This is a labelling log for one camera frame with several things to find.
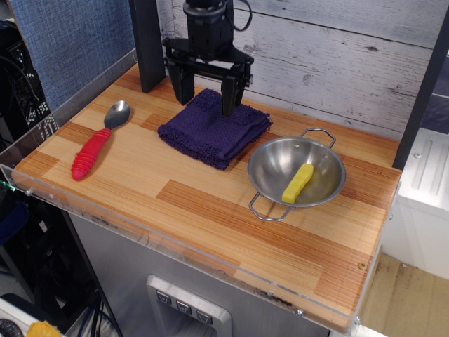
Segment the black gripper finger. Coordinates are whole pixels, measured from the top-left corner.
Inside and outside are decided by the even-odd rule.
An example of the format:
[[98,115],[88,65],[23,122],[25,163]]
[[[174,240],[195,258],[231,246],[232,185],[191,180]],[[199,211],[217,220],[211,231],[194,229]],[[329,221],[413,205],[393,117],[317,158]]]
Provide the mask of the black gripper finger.
[[175,97],[182,105],[186,105],[194,97],[194,74],[186,65],[170,58],[167,62],[168,73]]
[[223,76],[222,92],[222,113],[224,116],[231,116],[241,104],[243,92],[251,84],[251,73],[247,70],[247,65],[235,64],[228,69]]

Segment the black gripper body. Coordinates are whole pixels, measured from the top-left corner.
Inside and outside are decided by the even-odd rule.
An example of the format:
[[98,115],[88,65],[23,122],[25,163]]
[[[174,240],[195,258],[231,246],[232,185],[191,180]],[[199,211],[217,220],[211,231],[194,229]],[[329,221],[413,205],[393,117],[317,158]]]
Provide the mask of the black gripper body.
[[232,6],[184,6],[188,37],[165,38],[166,67],[170,77],[182,79],[188,74],[202,74],[214,79],[235,76],[251,79],[254,60],[234,46],[235,31]]

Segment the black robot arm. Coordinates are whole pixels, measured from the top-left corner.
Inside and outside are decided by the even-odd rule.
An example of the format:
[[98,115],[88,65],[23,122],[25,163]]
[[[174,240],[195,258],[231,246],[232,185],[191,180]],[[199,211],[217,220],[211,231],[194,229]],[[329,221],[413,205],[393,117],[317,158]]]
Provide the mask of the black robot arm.
[[183,105],[195,94],[194,77],[200,75],[222,82],[222,114],[232,115],[241,104],[243,92],[252,83],[254,59],[234,45],[234,32],[244,31],[234,24],[233,1],[185,1],[188,37],[165,38],[165,64],[175,92]]

